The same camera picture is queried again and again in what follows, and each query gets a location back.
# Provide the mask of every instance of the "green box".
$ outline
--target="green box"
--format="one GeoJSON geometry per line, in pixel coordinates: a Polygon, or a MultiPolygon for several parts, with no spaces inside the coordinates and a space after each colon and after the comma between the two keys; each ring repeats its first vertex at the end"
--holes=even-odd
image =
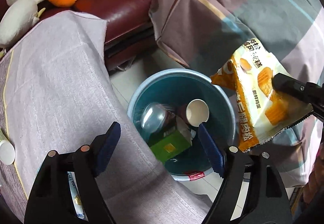
{"type": "Polygon", "coordinates": [[[164,164],[191,147],[191,133],[185,122],[176,116],[162,131],[152,134],[147,144],[164,164]]]}

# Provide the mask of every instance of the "red label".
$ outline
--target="red label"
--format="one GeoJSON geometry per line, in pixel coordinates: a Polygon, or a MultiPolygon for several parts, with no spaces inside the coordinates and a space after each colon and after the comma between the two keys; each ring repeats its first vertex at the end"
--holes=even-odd
{"type": "Polygon", "coordinates": [[[190,171],[185,172],[184,174],[186,174],[189,177],[189,181],[194,181],[205,176],[204,172],[201,171],[190,171]]]}

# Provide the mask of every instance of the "plush duck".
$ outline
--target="plush duck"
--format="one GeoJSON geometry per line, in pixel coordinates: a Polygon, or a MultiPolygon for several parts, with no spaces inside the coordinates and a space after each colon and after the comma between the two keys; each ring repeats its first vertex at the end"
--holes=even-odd
{"type": "Polygon", "coordinates": [[[0,48],[13,46],[38,21],[45,8],[38,12],[43,0],[6,0],[9,9],[0,22],[0,48]]]}

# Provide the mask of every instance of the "wrapper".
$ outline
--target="wrapper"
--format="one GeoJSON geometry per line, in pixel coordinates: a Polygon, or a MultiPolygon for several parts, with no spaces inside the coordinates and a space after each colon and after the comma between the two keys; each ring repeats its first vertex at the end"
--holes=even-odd
{"type": "Polygon", "coordinates": [[[289,73],[257,38],[240,46],[213,76],[212,84],[236,91],[240,142],[246,151],[263,144],[307,115],[307,105],[272,88],[274,75],[289,73]]]}

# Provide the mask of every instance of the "trash can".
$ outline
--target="trash can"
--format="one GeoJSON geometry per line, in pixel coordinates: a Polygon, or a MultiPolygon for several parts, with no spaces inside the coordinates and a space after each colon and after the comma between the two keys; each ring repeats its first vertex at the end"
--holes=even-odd
{"type": "MultiPolygon", "coordinates": [[[[202,99],[209,107],[206,128],[212,137],[224,137],[228,144],[235,137],[235,116],[231,103],[210,78],[186,69],[169,69],[147,78],[134,92],[127,108],[127,115],[147,142],[149,135],[140,126],[145,107],[152,102],[180,107],[193,99],[202,99]]],[[[204,177],[213,169],[198,137],[192,146],[165,162],[165,167],[177,181],[189,181],[204,177]]]]}

